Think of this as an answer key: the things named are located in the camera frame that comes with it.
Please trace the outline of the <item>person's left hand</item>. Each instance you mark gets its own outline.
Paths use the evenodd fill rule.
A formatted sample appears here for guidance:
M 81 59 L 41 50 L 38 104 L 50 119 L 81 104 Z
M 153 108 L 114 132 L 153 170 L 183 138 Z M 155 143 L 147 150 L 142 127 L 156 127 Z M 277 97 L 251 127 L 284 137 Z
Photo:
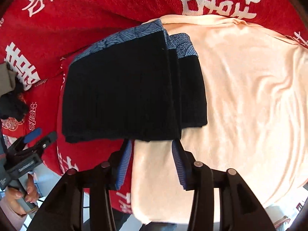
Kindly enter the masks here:
M 17 200 L 25 198 L 26 202 L 35 203 L 39 199 L 39 193 L 34 185 L 34 178 L 28 174 L 27 180 L 27 193 L 22 193 L 15 188 L 8 187 L 5 190 L 5 197 L 11 209 L 20 216 L 26 215 L 26 211 L 17 202 Z

